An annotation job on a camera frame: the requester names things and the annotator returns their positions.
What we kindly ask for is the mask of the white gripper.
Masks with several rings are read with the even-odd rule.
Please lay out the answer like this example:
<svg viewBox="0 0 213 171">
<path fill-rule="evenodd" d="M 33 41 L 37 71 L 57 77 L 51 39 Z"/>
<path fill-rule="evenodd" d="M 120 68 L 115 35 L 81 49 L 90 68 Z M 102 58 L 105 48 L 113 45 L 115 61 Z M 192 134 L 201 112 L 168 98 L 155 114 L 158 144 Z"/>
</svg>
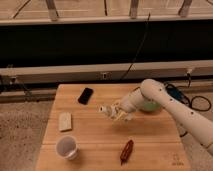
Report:
<svg viewBox="0 0 213 171">
<path fill-rule="evenodd" d="M 121 101 L 116 101 L 111 105 L 112 113 L 110 118 L 114 121 L 130 121 L 133 116 L 130 114 L 138 109 L 138 98 L 136 95 L 127 94 Z"/>
</svg>

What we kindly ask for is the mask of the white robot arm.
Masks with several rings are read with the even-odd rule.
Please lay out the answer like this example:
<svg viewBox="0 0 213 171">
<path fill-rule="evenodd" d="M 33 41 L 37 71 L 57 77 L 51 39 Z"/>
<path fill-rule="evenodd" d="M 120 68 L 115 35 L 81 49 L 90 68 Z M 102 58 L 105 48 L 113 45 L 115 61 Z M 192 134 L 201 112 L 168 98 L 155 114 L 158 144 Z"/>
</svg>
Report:
<svg viewBox="0 0 213 171">
<path fill-rule="evenodd" d="M 167 110 L 213 156 L 213 122 L 173 98 L 164 84 L 156 80 L 143 80 L 139 88 L 114 103 L 112 118 L 128 117 L 153 103 Z"/>
</svg>

